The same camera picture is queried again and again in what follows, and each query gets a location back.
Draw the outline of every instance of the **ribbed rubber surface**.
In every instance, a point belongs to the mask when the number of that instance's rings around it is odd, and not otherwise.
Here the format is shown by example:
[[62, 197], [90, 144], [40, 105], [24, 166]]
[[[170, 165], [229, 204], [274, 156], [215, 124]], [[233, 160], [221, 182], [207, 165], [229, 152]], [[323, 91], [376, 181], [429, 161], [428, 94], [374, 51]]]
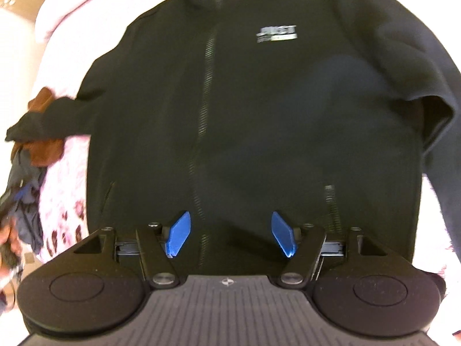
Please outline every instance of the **ribbed rubber surface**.
[[424, 333], [394, 341], [351, 336], [324, 321], [298, 291], [267, 277], [190, 276], [176, 289], [156, 291], [120, 329], [85, 341], [32, 335], [24, 346], [435, 346]]

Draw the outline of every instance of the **jacket zipper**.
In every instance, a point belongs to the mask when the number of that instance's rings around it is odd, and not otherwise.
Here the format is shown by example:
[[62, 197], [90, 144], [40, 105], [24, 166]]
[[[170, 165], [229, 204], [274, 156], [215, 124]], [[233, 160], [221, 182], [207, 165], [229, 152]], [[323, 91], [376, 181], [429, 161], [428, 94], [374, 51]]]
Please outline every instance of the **jacket zipper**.
[[[220, 9], [223, 0], [215, 0], [217, 9]], [[208, 127], [208, 101], [211, 92], [211, 82], [213, 80], [213, 64], [214, 64], [214, 48], [216, 44], [217, 26], [213, 27], [210, 36], [208, 37], [206, 49], [205, 49], [205, 80], [203, 84], [203, 93], [199, 111], [199, 128], [197, 143], [195, 144], [194, 151], [192, 154], [192, 160], [189, 163], [189, 175], [192, 180], [192, 191], [194, 198], [194, 205], [198, 216], [202, 223], [205, 222], [205, 215], [201, 206], [201, 200], [197, 192], [196, 179], [197, 179], [197, 163], [201, 153], [201, 143], [207, 133]], [[208, 242], [210, 236], [202, 234], [200, 240], [200, 255], [199, 255], [199, 267], [201, 267], [205, 261], [205, 255], [207, 252]]]

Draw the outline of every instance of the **jacket pocket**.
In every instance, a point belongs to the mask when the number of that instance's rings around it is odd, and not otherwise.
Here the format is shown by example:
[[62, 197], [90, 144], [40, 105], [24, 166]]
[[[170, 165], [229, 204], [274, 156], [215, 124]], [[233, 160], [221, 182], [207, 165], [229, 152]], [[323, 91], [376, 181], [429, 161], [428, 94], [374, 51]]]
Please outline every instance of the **jacket pocket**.
[[105, 222], [107, 214], [109, 213], [111, 203], [114, 199], [114, 190], [115, 190], [115, 181], [111, 182], [105, 194], [104, 201], [101, 207], [100, 225], [102, 225]]

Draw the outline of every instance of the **jacket sleeve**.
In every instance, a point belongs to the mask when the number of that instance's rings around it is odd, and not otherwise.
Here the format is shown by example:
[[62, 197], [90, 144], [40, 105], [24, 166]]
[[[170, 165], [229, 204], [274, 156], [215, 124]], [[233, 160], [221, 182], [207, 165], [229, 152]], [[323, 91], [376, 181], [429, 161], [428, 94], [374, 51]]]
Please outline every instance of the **jacket sleeve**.
[[404, 102], [422, 109], [423, 168], [461, 260], [461, 75], [436, 36], [396, 0], [333, 0], [344, 32]]
[[133, 36], [130, 25], [120, 43], [93, 62], [75, 99], [62, 97], [43, 113], [27, 112], [8, 129], [5, 140], [25, 143], [91, 135], [105, 100], [111, 96], [111, 83], [130, 50]]

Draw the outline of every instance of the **hand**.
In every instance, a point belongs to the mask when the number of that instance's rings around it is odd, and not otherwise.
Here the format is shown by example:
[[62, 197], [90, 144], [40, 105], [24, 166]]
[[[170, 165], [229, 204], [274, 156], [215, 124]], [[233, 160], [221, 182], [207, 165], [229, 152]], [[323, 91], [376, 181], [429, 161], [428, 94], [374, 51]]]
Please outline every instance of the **hand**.
[[17, 256], [21, 256], [22, 246], [19, 241], [18, 231], [16, 230], [15, 217], [10, 218], [8, 221], [4, 220], [2, 225], [4, 225], [4, 227], [0, 228], [0, 245], [3, 245], [9, 240], [11, 251]]

